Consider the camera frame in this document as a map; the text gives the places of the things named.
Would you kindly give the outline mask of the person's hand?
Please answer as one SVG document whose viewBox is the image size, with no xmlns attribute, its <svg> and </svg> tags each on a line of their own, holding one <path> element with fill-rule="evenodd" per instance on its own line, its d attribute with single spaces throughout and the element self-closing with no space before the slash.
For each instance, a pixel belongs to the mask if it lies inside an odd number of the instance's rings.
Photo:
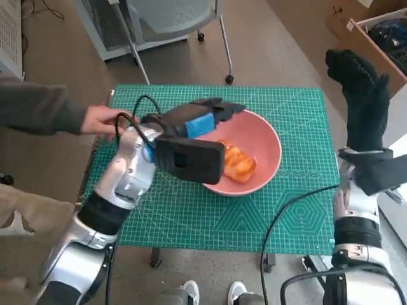
<svg viewBox="0 0 407 305">
<path fill-rule="evenodd" d="M 121 112 L 129 114 L 123 109 L 112 109 L 104 105 L 89 106 L 81 126 L 81 133 L 104 137 L 111 142 L 116 135 L 114 119 Z"/>
</svg>

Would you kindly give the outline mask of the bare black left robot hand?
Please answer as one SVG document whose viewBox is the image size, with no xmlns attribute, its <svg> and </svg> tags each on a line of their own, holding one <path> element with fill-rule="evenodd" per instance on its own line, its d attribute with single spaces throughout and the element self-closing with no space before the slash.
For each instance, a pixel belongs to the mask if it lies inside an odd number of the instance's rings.
<svg viewBox="0 0 407 305">
<path fill-rule="evenodd" d="M 213 132 L 220 122 L 226 122 L 245 105 L 225 102 L 221 97 L 202 98 L 181 104 L 162 116 L 165 134 L 195 139 Z"/>
</svg>

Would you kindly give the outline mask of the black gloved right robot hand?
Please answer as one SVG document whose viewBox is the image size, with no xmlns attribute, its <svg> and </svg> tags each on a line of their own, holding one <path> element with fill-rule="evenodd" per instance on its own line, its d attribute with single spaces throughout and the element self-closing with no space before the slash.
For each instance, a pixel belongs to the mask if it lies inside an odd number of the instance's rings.
<svg viewBox="0 0 407 305">
<path fill-rule="evenodd" d="M 328 50 L 328 76 L 341 85 L 347 103 L 347 147 L 383 150 L 390 104 L 389 76 L 351 50 Z"/>
</svg>

